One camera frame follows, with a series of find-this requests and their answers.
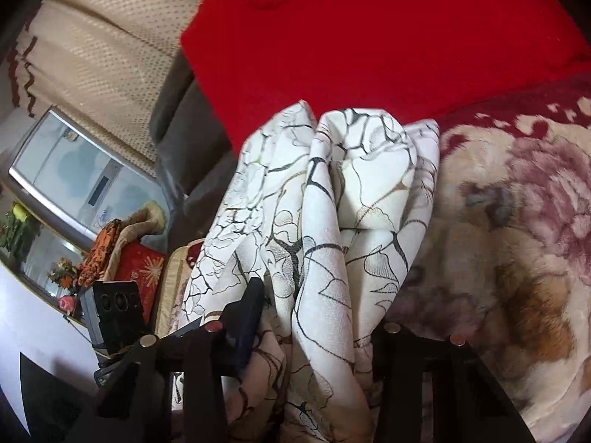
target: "white cloth with black lines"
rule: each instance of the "white cloth with black lines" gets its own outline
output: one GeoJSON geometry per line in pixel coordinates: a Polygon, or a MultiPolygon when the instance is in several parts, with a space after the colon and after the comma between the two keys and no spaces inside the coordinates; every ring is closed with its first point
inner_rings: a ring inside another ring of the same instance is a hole
{"type": "MultiPolygon", "coordinates": [[[[284,415],[281,441],[371,440],[370,335],[419,250],[438,165],[436,122],[402,127],[383,110],[317,122],[299,102],[248,138],[179,320],[217,319],[264,281],[259,339],[225,389],[230,439],[255,441],[284,415]]],[[[182,375],[175,385],[179,408],[182,375]]]]}

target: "black speaker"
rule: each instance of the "black speaker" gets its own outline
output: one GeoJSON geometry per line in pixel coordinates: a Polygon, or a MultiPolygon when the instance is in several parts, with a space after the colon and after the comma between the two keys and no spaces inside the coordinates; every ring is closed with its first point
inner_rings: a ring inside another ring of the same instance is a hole
{"type": "Polygon", "coordinates": [[[135,282],[94,282],[81,295],[92,346],[111,355],[150,333],[135,282]]]}

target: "beige curtain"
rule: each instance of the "beige curtain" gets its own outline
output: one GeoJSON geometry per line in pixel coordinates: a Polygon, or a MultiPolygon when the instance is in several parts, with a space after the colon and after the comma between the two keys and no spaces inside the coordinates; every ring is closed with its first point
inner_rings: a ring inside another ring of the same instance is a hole
{"type": "Polygon", "coordinates": [[[18,104],[58,105],[153,173],[148,121],[199,0],[44,0],[13,52],[18,104]]]}

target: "red cloth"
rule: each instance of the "red cloth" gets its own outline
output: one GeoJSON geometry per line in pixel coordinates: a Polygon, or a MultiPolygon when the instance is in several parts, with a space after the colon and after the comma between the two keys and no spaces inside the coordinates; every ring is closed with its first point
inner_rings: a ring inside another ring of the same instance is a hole
{"type": "Polygon", "coordinates": [[[299,99],[409,123],[591,69],[556,0],[207,0],[181,43],[236,150],[299,99]]]}
{"type": "Polygon", "coordinates": [[[164,266],[164,255],[146,248],[139,240],[123,247],[121,260],[115,274],[115,281],[134,281],[138,284],[140,300],[144,308],[144,321],[150,320],[154,296],[164,266]]]}

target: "silver rivet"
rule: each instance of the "silver rivet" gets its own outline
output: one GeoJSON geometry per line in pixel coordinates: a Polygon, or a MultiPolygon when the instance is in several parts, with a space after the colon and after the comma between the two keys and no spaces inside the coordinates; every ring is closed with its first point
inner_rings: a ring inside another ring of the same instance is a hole
{"type": "Polygon", "coordinates": [[[455,346],[464,346],[466,344],[466,339],[462,335],[451,335],[449,341],[455,346]]]}
{"type": "Polygon", "coordinates": [[[205,331],[207,331],[208,333],[217,333],[223,328],[223,323],[218,319],[215,319],[213,321],[208,321],[203,326],[205,327],[205,331]]]}
{"type": "Polygon", "coordinates": [[[394,322],[390,322],[390,323],[386,323],[383,326],[383,329],[386,330],[388,333],[391,333],[392,335],[398,333],[400,330],[403,329],[403,327],[401,327],[398,323],[394,323],[394,322]]]}
{"type": "Polygon", "coordinates": [[[156,343],[158,341],[158,338],[156,338],[154,335],[144,335],[140,338],[140,345],[143,346],[144,348],[148,348],[150,346],[152,346],[154,343],[156,343]]]}

